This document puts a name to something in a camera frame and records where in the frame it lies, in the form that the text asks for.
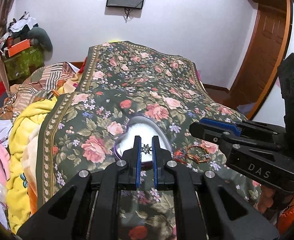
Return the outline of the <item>purple heart-shaped jewelry box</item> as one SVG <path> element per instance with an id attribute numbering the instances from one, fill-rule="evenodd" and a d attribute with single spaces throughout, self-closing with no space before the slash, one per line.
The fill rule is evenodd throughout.
<path id="1" fill-rule="evenodd" d="M 135 136 L 141 137 L 141 147 L 143 144 L 152 146 L 152 137 L 158 136 L 160 147 L 172 153 L 172 146 L 162 129 L 145 116 L 134 116 L 129 120 L 125 133 L 115 142 L 113 153 L 116 160 L 122 159 L 126 150 L 133 148 Z M 152 154 L 142 153 L 142 166 L 151 166 Z"/>

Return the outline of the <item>brown wooden door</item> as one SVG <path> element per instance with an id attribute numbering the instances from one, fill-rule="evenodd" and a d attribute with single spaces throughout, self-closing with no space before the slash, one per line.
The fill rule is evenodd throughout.
<path id="1" fill-rule="evenodd" d="M 276 80 L 284 59 L 291 28 L 291 12 L 259 5 L 254 30 L 244 60 L 230 90 L 231 108 L 250 106 L 252 119 Z"/>

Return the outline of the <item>yellow fleece blanket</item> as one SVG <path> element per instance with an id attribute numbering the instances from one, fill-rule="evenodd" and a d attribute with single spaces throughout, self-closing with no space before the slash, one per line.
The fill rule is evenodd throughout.
<path id="1" fill-rule="evenodd" d="M 167 131 L 174 111 L 159 76 L 85 72 L 76 91 L 28 105 L 9 139 L 7 206 L 10 229 L 19 228 L 80 170 L 114 162 L 113 146 L 129 120 L 145 116 Z"/>

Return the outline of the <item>dark floral bed cover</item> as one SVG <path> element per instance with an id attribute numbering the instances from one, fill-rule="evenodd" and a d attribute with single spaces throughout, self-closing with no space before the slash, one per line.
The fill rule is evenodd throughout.
<path id="1" fill-rule="evenodd" d="M 194 172 L 211 170 L 250 204 L 260 186 L 226 166 L 216 144 L 196 139 L 190 124 L 202 118 L 244 120 L 216 103 L 203 88 L 193 62 L 131 42 L 93 46 L 76 91 L 58 97 L 38 138 L 37 204 L 44 205 L 80 170 L 98 172 L 114 162 L 116 140 L 132 118 L 152 120 L 171 149 L 185 150 L 183 163 Z M 192 157 L 207 158 L 197 163 Z"/>

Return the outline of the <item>striped patchwork quilt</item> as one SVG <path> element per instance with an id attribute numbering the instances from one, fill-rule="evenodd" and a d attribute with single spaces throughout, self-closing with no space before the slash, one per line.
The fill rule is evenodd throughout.
<path id="1" fill-rule="evenodd" d="M 55 63 L 35 70 L 23 83 L 10 87 L 9 95 L 0 108 L 0 120 L 14 122 L 28 105 L 52 98 L 54 91 L 74 91 L 80 78 L 80 68 L 70 62 Z"/>

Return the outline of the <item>green cloth covered cabinet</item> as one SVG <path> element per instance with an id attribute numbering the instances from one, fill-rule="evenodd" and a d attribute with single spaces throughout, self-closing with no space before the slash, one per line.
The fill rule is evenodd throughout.
<path id="1" fill-rule="evenodd" d="M 43 51 L 38 47 L 30 47 L 4 60 L 9 81 L 28 77 L 44 64 Z"/>

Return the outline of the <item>orange shoe box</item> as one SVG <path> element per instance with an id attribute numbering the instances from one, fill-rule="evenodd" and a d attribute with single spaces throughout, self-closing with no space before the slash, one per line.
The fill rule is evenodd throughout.
<path id="1" fill-rule="evenodd" d="M 12 57 L 23 50 L 30 48 L 30 40 L 26 39 L 8 48 L 8 57 Z"/>

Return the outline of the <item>pile of clothes on cabinet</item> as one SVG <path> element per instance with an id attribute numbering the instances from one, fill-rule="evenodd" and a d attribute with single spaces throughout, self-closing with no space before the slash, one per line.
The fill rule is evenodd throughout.
<path id="1" fill-rule="evenodd" d="M 10 37 L 17 38 L 21 33 L 26 33 L 33 27 L 38 27 L 38 21 L 25 11 L 19 20 L 14 18 L 10 23 L 6 33 L 0 38 L 0 47 L 2 48 Z"/>

